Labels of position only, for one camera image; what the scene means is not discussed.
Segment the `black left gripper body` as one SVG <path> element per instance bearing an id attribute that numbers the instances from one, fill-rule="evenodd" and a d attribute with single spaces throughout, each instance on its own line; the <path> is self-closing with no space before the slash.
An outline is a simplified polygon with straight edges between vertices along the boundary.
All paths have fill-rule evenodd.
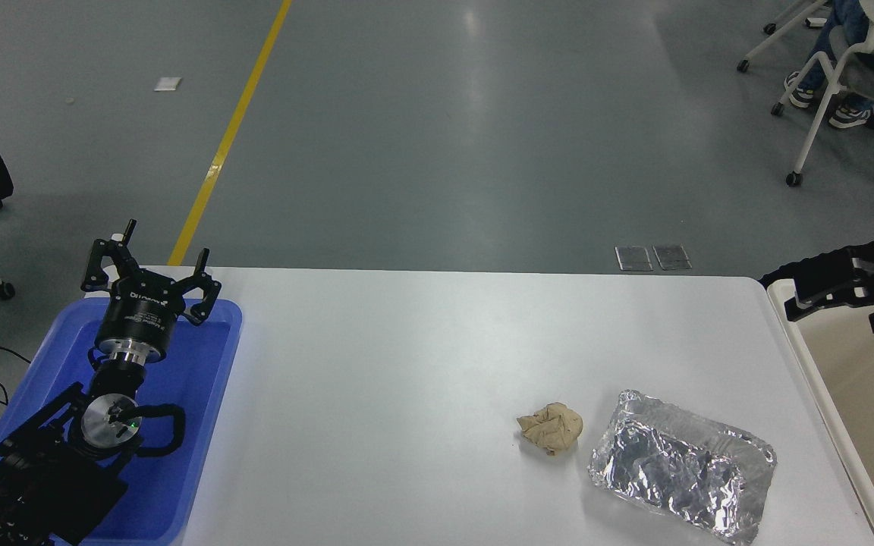
<path id="1" fill-rule="evenodd" d="M 123 277 L 112 283 L 111 299 L 94 345 L 111 355 L 129 343 L 145 344 L 150 356 L 166 356 L 184 300 L 167 277 Z"/>

